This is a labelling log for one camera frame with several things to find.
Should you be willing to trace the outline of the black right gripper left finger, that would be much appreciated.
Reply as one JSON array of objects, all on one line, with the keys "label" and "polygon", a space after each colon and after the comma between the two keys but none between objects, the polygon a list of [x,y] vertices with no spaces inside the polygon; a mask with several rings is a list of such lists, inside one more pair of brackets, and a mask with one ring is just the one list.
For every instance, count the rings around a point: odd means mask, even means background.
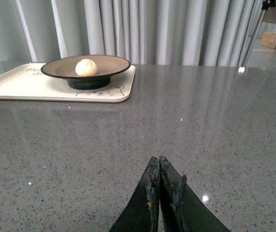
[{"label": "black right gripper left finger", "polygon": [[160,163],[152,157],[111,232],[156,232],[159,224]]}]

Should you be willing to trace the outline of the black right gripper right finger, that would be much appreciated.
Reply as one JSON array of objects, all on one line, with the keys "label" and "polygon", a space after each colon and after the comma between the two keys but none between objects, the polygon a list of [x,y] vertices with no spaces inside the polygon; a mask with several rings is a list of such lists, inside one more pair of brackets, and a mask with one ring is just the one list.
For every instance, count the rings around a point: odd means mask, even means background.
[{"label": "black right gripper right finger", "polygon": [[172,164],[160,157],[160,206],[166,232],[228,232]]}]

